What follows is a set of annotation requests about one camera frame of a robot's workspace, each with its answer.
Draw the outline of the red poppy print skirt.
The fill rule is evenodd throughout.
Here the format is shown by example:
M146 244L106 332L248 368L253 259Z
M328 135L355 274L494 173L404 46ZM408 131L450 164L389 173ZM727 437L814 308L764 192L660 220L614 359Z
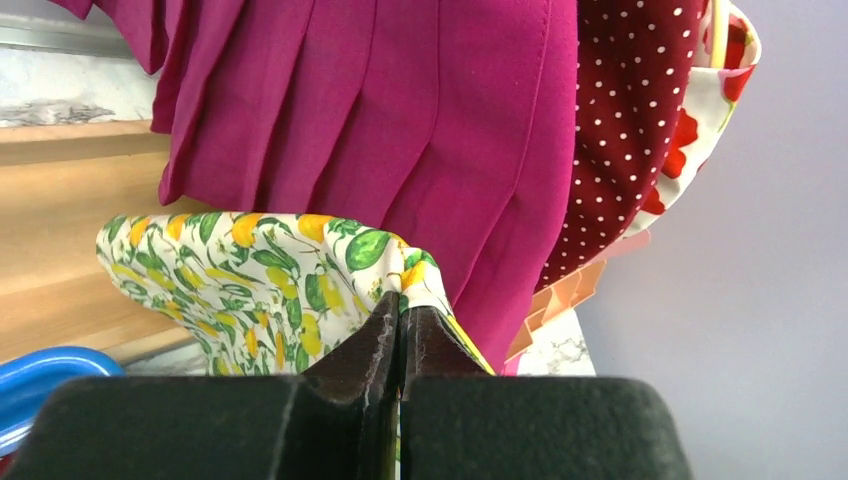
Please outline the red poppy print skirt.
M732 2L722 1L720 29L726 35L724 64L713 52L713 3L704 3L695 50L695 63L685 90L670 152L641 210L624 230L625 238L647 230L676 203L694 182L713 153L748 80L761 57L760 39L745 14Z

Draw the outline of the dark red polka-dot skirt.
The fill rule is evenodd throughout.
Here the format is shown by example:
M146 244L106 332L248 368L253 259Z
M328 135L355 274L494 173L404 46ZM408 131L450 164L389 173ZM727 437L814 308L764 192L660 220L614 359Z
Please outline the dark red polka-dot skirt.
M13 454L8 454L0 458L0 475L4 475L12 465L14 459Z

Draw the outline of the lemon print skirt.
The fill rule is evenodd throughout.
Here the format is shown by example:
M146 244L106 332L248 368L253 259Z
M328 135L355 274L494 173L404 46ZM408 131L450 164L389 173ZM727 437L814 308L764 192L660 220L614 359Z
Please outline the lemon print skirt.
M453 315L434 258L355 220L118 216L95 249L122 294L192 334L213 375L300 373L359 330L387 293L402 311L434 308L460 349L485 362Z

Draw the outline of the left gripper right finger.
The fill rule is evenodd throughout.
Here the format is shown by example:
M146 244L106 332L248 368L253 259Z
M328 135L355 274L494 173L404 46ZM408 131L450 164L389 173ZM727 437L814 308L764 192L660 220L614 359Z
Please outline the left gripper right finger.
M440 314L401 318L404 479L689 479L673 417L650 385L605 377L493 376Z

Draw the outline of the magenta pleated skirt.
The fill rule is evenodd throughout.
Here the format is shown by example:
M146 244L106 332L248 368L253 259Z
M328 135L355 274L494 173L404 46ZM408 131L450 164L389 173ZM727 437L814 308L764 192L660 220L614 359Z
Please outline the magenta pleated skirt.
M158 76L162 203L316 214L435 260L498 372L565 216L573 1L67 1Z

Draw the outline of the pink clipboard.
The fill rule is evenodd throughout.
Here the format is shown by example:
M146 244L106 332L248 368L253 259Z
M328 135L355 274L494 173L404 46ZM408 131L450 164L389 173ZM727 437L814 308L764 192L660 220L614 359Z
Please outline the pink clipboard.
M649 230L643 230L627 238L619 238L596 255L590 263L606 262L611 258L627 255L646 247L651 241Z

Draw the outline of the blue plastic bin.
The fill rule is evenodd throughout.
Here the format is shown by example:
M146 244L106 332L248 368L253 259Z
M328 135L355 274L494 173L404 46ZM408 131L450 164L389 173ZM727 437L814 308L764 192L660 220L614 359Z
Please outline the blue plastic bin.
M20 447L39 410L62 384L81 377L124 374L110 356L78 346L51 347L2 364L1 455Z

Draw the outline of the peach plastic organizer basket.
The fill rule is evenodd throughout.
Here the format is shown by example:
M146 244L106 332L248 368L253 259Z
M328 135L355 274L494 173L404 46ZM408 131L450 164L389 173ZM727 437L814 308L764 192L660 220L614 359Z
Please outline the peach plastic organizer basket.
M594 262L557 280L537 292L531 307L512 341L504 363L503 372L517 372L521 356L541 338L547 325L553 325L562 315L591 298L607 265L606 260Z

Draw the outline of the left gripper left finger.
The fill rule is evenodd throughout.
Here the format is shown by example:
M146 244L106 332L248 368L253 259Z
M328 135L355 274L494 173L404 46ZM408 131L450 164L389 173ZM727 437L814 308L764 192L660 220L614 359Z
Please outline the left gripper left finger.
M399 297L299 375L88 377L47 400L10 479L390 479Z

